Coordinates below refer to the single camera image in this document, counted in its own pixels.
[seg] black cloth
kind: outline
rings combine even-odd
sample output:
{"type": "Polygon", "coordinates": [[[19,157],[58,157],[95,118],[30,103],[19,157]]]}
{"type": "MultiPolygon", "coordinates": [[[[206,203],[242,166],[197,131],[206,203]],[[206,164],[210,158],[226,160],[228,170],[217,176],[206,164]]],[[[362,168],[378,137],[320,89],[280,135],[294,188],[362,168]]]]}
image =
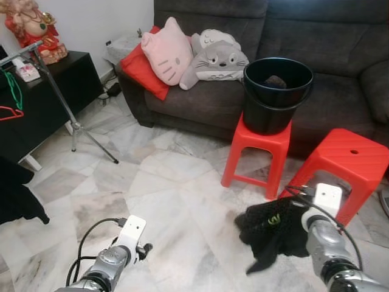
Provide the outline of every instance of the black cloth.
{"type": "Polygon", "coordinates": [[[0,224],[24,217],[38,217],[44,224],[50,221],[41,203],[27,184],[34,173],[0,157],[0,224]]]}
{"type": "Polygon", "coordinates": [[[301,225],[301,216],[308,210],[297,197],[282,198],[247,208],[235,218],[239,237],[250,245],[257,261],[247,274],[270,267],[278,254],[307,257],[308,234],[301,225]]]}

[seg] tripod stand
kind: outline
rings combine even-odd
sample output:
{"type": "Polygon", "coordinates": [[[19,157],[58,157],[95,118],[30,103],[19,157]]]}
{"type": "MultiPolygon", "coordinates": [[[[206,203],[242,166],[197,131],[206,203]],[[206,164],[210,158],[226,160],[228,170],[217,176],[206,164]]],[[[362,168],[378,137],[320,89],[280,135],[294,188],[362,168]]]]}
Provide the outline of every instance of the tripod stand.
{"type": "Polygon", "coordinates": [[[36,43],[31,44],[28,47],[25,47],[25,48],[21,49],[18,53],[0,60],[0,67],[2,65],[4,65],[4,64],[8,63],[9,61],[12,61],[13,59],[15,59],[17,57],[21,57],[21,58],[27,60],[29,63],[31,63],[34,67],[36,67],[37,70],[39,70],[44,75],[46,75],[46,77],[47,77],[51,87],[54,90],[54,93],[59,98],[63,108],[65,109],[67,115],[69,116],[69,119],[70,119],[70,122],[71,122],[71,126],[73,128],[72,152],[75,152],[76,149],[77,149],[77,134],[79,132],[81,132],[81,133],[85,134],[85,136],[88,137],[101,150],[103,150],[104,153],[107,154],[112,159],[112,161],[114,163],[118,164],[119,161],[107,149],[105,149],[105,147],[102,146],[102,144],[100,144],[95,138],[93,138],[92,135],[89,134],[89,132],[87,130],[85,130],[85,128],[82,126],[82,124],[80,124],[77,121],[77,119],[75,118],[72,110],[69,108],[69,105],[67,104],[64,96],[62,95],[61,90],[59,89],[57,83],[55,82],[55,80],[53,78],[53,75],[50,73],[49,68],[43,62],[43,60],[42,60],[42,58],[41,58],[41,56],[40,56],[40,54],[38,52],[38,47],[41,44],[43,44],[42,41],[37,41],[36,43]],[[31,61],[26,56],[24,56],[23,54],[26,53],[26,52],[32,52],[38,62],[31,61]]]}

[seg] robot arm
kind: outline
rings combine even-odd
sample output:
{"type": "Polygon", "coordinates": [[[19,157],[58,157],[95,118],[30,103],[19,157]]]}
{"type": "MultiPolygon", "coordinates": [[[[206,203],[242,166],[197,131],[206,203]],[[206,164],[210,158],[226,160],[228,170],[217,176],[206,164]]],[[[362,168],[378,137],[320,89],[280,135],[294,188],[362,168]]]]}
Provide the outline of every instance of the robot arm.
{"type": "MultiPolygon", "coordinates": [[[[336,215],[341,194],[337,187],[318,184],[314,204],[336,215]]],[[[302,223],[308,231],[306,249],[312,256],[315,274],[329,292],[389,292],[352,263],[344,238],[329,218],[310,209],[303,215],[302,223]]]]}
{"type": "Polygon", "coordinates": [[[81,280],[56,292],[113,292],[124,268],[146,258],[151,244],[138,245],[146,221],[136,216],[127,219],[116,243],[101,251],[81,280]]]}

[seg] white tile floor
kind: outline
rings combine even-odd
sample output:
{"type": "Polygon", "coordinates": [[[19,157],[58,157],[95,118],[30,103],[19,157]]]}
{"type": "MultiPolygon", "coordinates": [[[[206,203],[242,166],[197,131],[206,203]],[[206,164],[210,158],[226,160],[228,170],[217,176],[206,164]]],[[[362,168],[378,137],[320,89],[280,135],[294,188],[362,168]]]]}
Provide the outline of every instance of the white tile floor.
{"type": "MultiPolygon", "coordinates": [[[[77,243],[105,217],[146,219],[142,242],[149,258],[125,270],[116,292],[325,291],[310,258],[279,256],[268,270],[247,277],[253,262],[233,219],[264,202],[263,189],[235,182],[220,185],[229,144],[170,128],[138,125],[122,95],[102,107],[91,104],[80,121],[120,160],[113,164],[85,137],[76,153],[61,129],[37,151],[43,166],[30,187],[51,221],[20,219],[0,226],[0,292],[53,292],[64,285],[77,243]]],[[[285,185],[301,165],[288,159],[285,185]]],[[[246,151],[240,173],[265,175],[269,157],[246,151]]],[[[389,285],[389,220],[373,195],[349,229],[357,238],[367,273],[389,285]]],[[[119,232],[109,223],[86,242],[96,254],[119,232]]]]}

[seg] power cord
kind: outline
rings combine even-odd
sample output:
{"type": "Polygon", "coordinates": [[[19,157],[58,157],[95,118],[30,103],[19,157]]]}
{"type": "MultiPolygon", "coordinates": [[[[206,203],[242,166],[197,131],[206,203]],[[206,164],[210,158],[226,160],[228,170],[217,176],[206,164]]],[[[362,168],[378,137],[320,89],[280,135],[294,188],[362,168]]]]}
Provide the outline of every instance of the power cord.
{"type": "Polygon", "coordinates": [[[96,257],[90,257],[90,256],[82,257],[81,256],[82,250],[83,250],[83,245],[84,245],[84,242],[86,240],[86,237],[92,232],[93,229],[95,229],[98,225],[100,225],[100,224],[102,224],[104,222],[108,222],[108,221],[113,221],[113,222],[117,223],[120,227],[123,227],[126,224],[127,219],[126,218],[105,218],[105,219],[102,219],[102,220],[96,222],[95,224],[93,224],[92,227],[89,228],[88,231],[86,231],[86,233],[84,234],[83,238],[80,241],[80,244],[78,245],[77,259],[72,264],[72,266],[69,269],[69,272],[67,274],[66,286],[70,285],[70,279],[72,277],[72,273],[73,273],[74,268],[75,268],[75,273],[74,273],[74,277],[73,277],[73,283],[75,283],[77,281],[78,273],[80,272],[80,267],[81,267],[81,261],[82,260],[96,259],[96,257]]]}
{"type": "Polygon", "coordinates": [[[285,190],[287,192],[289,192],[291,195],[293,196],[296,196],[298,197],[302,202],[304,202],[305,204],[307,204],[308,206],[312,207],[312,208],[315,208],[317,210],[319,210],[320,212],[324,213],[328,218],[330,218],[335,224],[336,226],[345,233],[345,235],[348,237],[348,239],[350,240],[351,244],[353,245],[353,248],[355,249],[355,252],[357,254],[357,258],[358,258],[358,265],[359,265],[359,269],[361,271],[363,271],[363,263],[362,263],[362,256],[360,255],[360,251],[359,251],[359,248],[355,242],[355,240],[353,239],[353,237],[351,236],[351,234],[346,230],[345,226],[343,224],[341,224],[341,222],[339,222],[338,220],[336,220],[330,213],[328,213],[327,211],[325,211],[323,208],[315,205],[314,203],[306,200],[302,195],[301,193],[307,193],[307,189],[304,188],[304,187],[295,187],[295,186],[286,186],[285,187],[285,190]]]}

